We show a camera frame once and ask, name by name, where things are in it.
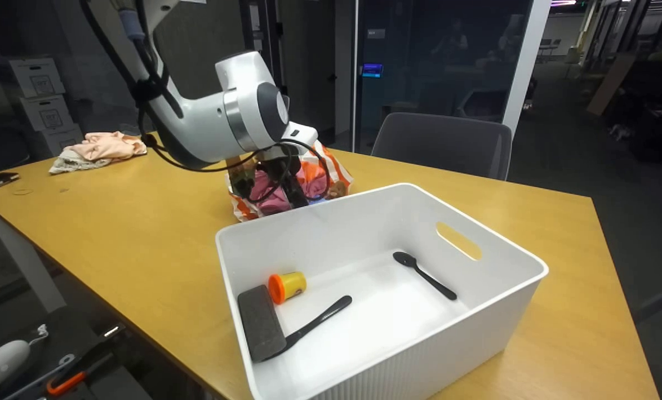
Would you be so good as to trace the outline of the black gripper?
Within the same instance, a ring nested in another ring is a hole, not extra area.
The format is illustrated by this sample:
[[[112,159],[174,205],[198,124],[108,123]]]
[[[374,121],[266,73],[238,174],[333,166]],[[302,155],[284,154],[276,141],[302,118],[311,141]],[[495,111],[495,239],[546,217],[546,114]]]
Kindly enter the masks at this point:
[[[304,206],[306,194],[297,183],[300,158],[297,148],[288,144],[276,144],[262,152],[262,171],[270,177],[270,189],[265,198],[272,198],[276,192],[283,192],[291,206]]]

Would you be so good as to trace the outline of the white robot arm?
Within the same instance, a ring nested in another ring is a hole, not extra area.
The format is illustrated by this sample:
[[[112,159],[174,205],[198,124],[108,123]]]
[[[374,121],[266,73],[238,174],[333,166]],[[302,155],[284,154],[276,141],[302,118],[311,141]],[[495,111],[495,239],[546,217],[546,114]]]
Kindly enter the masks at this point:
[[[257,52],[215,65],[217,94],[180,94],[157,52],[156,29],[184,3],[207,0],[81,0],[81,6],[124,77],[138,115],[151,115],[161,148],[183,168],[202,171],[215,163],[238,166],[238,155],[248,154],[293,206],[308,205],[297,171],[300,154],[314,154],[318,133],[288,118],[284,96]]]

